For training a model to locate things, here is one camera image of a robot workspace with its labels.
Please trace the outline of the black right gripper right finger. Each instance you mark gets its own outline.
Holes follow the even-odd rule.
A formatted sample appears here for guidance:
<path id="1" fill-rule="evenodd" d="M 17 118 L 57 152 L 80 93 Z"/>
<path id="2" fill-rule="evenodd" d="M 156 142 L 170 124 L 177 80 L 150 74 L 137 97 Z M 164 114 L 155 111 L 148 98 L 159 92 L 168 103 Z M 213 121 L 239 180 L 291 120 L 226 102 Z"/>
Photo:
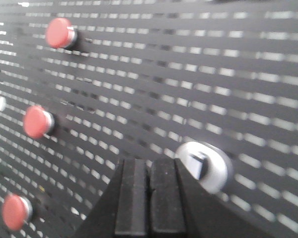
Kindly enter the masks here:
<path id="1" fill-rule="evenodd" d="M 152 238 L 269 238 L 206 192 L 178 159 L 155 160 L 150 170 Z"/>

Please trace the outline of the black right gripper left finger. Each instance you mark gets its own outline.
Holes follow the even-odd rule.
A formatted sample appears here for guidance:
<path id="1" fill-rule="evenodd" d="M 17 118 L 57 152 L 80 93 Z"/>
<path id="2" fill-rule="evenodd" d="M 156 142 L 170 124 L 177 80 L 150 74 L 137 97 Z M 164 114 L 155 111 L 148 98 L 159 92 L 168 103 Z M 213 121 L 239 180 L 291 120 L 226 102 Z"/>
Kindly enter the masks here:
<path id="1" fill-rule="evenodd" d="M 143 160 L 121 160 L 75 238 L 147 238 L 148 186 Z"/>

